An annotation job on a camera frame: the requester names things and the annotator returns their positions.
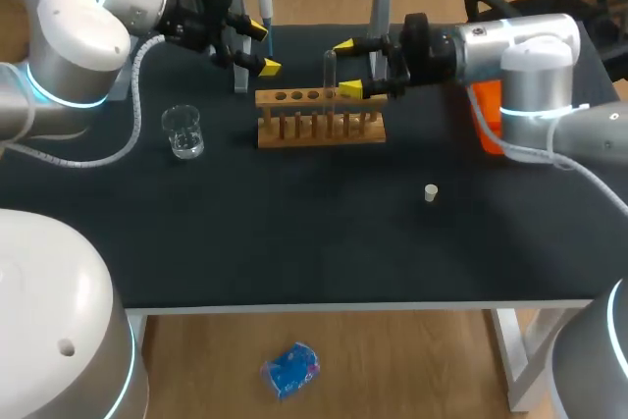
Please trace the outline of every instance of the glass test tube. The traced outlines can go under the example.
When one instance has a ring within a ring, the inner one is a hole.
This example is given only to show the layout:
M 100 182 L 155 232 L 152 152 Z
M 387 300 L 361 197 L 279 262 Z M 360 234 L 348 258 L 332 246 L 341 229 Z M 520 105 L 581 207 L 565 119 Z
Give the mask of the glass test tube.
M 331 105 L 334 110 L 336 97 L 336 52 L 327 51 L 323 56 L 323 93 L 325 94 L 325 105 Z
M 336 52 L 333 50 L 327 51 L 323 56 L 323 94 L 325 100 L 323 103 L 323 116 L 327 117 L 331 108 L 332 120 L 336 120 Z

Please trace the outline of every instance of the black tabletop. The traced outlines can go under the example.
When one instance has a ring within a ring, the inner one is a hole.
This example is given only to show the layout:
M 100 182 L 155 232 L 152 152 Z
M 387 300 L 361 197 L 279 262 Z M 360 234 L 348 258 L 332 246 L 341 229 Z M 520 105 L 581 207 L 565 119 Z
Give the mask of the black tabletop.
M 326 48 L 362 28 L 277 27 L 283 76 L 251 89 L 320 86 Z M 363 74 L 362 61 L 340 79 Z M 616 99 L 583 39 L 574 102 Z M 59 219 L 84 234 L 128 308 L 244 304 L 592 298 L 625 273 L 620 213 L 573 172 L 485 155 L 464 91 L 424 87 L 385 111 L 388 142 L 258 150 L 253 92 L 162 45 L 141 76 L 137 148 L 95 170 L 7 153 L 0 206 Z M 177 162 L 162 112 L 201 111 L 205 153 Z M 130 103 L 110 103 L 82 138 L 32 145 L 68 158 L 119 149 Z M 628 197 L 624 169 L 595 169 Z M 433 204 L 424 186 L 439 189 Z

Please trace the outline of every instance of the test tube rack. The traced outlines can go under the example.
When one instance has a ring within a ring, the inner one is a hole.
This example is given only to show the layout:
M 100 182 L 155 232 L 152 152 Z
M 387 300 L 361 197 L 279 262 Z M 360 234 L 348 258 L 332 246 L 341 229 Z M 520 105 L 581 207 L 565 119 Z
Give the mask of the test tube rack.
M 361 111 L 334 114 L 331 100 L 336 109 L 352 106 Z M 366 100 L 342 97 L 338 90 L 330 99 L 325 96 L 323 88 L 257 90 L 255 106 L 262 109 L 257 146 L 277 148 L 386 142 L 381 110 L 387 100 L 386 95 L 375 95 Z M 307 108 L 323 109 L 323 113 L 313 110 L 302 114 L 301 110 Z

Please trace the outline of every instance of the orange object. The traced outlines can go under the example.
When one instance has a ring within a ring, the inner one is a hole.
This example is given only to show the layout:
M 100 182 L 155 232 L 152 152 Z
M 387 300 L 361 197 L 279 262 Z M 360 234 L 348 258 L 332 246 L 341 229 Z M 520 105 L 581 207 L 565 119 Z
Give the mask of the orange object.
M 491 131 L 494 132 L 497 137 L 501 137 L 501 113 L 499 111 L 499 107 L 501 106 L 501 82 L 499 80 L 478 82 L 474 83 L 472 87 L 487 125 L 489 125 Z M 475 131 L 478 136 L 480 136 L 480 142 L 482 142 L 484 150 L 489 154 L 503 154 L 503 150 L 492 142 L 482 131 L 473 111 L 471 115 L 473 115 Z

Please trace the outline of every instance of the blue plastic bag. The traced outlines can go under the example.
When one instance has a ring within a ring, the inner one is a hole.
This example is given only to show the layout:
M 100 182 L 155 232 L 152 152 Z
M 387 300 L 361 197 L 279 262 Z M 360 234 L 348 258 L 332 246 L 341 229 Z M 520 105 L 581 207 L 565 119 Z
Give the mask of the blue plastic bag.
M 296 393 L 321 371 L 318 356 L 304 343 L 297 342 L 282 356 L 262 365 L 262 377 L 279 399 Z

